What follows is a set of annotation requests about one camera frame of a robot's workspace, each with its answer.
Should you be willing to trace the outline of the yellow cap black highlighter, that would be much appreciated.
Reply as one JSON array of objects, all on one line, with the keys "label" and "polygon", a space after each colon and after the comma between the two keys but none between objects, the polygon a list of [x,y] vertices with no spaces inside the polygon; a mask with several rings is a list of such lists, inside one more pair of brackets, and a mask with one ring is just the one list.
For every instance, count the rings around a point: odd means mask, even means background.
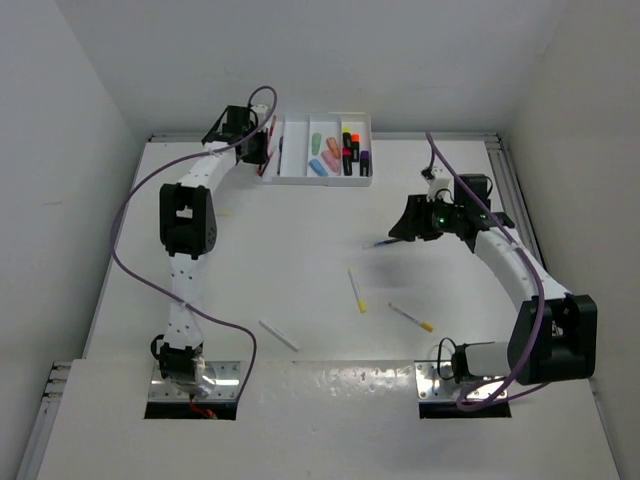
[{"label": "yellow cap black highlighter", "polygon": [[347,127],[342,131],[342,145],[345,149],[352,149],[351,133]]}]

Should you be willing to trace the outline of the red ballpoint pen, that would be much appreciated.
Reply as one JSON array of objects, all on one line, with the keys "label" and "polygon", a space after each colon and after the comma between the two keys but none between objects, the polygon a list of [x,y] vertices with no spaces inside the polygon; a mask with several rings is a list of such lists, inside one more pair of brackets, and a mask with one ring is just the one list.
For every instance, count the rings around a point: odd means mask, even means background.
[{"label": "red ballpoint pen", "polygon": [[277,125],[277,116],[273,115],[271,118],[271,123],[268,129],[268,132],[267,132],[267,143],[266,143],[267,150],[266,150],[265,162],[261,166],[259,166],[257,169],[257,174],[259,177],[262,177],[266,172],[266,169],[274,153],[272,144],[273,144],[276,125]]}]

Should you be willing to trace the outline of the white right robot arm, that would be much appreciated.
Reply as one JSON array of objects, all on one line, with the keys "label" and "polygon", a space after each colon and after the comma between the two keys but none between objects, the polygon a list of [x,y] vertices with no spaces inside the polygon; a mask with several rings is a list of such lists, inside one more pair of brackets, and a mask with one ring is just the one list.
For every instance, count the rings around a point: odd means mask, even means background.
[{"label": "white right robot arm", "polygon": [[464,174],[453,181],[439,168],[422,172],[428,190],[409,196],[391,238],[434,241],[458,237],[495,275],[517,310],[506,342],[457,345],[453,379],[513,374],[521,385],[589,378],[596,363],[597,306],[558,281],[522,244],[514,222],[491,208],[490,179]]}]

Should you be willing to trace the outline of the blue ballpoint pen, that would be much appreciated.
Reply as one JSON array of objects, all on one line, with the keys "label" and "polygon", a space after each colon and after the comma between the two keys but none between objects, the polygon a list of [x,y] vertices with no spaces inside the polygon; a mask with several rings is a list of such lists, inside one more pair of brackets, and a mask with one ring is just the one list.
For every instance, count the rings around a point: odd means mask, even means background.
[{"label": "blue ballpoint pen", "polygon": [[282,157],[283,157],[283,146],[284,146],[284,136],[281,135],[278,142],[278,161],[277,161],[277,169],[276,175],[280,176],[281,174],[281,165],[282,165]]}]

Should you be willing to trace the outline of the green eraser case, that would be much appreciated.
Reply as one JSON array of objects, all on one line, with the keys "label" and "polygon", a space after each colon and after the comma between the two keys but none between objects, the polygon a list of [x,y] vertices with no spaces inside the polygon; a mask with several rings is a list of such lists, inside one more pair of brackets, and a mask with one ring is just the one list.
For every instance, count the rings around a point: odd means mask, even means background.
[{"label": "green eraser case", "polygon": [[313,133],[311,137],[311,153],[313,156],[316,156],[320,152],[322,142],[322,135],[318,132]]}]

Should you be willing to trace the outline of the purple cap black highlighter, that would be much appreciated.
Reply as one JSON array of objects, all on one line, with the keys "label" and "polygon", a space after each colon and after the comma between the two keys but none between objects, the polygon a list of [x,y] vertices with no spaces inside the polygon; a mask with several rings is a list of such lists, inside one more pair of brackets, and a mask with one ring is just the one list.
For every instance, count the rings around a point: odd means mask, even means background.
[{"label": "purple cap black highlighter", "polygon": [[360,152],[359,171],[361,177],[371,176],[371,155],[368,150],[363,150]]}]

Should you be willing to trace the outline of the blue eraser case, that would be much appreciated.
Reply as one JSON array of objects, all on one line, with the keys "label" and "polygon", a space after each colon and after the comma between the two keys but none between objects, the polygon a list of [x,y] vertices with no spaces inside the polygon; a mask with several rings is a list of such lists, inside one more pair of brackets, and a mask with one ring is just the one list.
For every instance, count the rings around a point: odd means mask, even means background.
[{"label": "blue eraser case", "polygon": [[309,161],[309,167],[311,170],[320,177],[327,177],[328,173],[322,164],[317,159],[312,159]]}]

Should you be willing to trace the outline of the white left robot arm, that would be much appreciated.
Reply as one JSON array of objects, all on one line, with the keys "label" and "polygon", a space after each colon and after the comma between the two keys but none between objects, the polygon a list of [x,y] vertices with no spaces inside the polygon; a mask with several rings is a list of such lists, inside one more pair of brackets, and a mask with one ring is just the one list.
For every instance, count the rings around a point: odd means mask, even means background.
[{"label": "white left robot arm", "polygon": [[261,129],[246,143],[219,150],[253,131],[263,118],[250,105],[227,107],[202,140],[205,155],[159,192],[160,240],[169,257],[171,293],[179,299],[152,352],[162,376],[179,384],[197,384],[204,369],[204,339],[194,310],[201,307],[202,274],[218,235],[213,193],[238,163],[266,161],[267,132]]}]

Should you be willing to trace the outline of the orange eraser case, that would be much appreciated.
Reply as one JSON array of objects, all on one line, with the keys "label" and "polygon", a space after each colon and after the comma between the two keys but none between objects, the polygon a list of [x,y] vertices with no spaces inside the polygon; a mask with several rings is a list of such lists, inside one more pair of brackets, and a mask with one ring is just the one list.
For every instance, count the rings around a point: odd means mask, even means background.
[{"label": "orange eraser case", "polygon": [[326,144],[327,147],[329,148],[331,154],[333,155],[334,158],[336,159],[340,159],[341,158],[341,150],[340,150],[340,146],[336,140],[335,137],[328,137],[326,139]]}]

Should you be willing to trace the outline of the orange cap highlighter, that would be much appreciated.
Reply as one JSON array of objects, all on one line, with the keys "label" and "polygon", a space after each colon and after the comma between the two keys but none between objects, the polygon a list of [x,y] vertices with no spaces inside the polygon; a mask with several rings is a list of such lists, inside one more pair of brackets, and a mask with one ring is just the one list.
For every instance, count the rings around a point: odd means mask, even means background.
[{"label": "orange cap highlighter", "polygon": [[357,161],[360,155],[360,135],[357,133],[351,134],[351,151],[354,160]]}]

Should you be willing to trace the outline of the pink cap black highlighter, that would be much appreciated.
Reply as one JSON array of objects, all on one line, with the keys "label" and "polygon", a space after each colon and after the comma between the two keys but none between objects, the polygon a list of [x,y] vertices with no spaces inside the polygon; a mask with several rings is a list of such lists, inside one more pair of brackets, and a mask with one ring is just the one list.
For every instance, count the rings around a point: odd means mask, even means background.
[{"label": "pink cap black highlighter", "polygon": [[344,147],[342,149],[342,165],[343,165],[344,176],[350,177],[353,175],[352,161],[353,161],[352,150],[347,147]]}]

